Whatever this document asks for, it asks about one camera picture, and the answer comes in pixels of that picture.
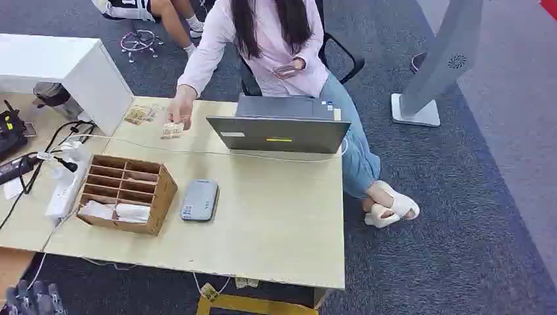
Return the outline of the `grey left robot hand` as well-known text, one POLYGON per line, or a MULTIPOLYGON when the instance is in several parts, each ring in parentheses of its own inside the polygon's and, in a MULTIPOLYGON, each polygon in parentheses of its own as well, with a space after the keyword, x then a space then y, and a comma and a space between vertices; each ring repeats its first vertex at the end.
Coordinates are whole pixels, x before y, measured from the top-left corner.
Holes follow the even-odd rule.
POLYGON ((14 315, 68 315, 55 283, 35 281, 29 284, 20 280, 5 291, 1 314, 14 315))

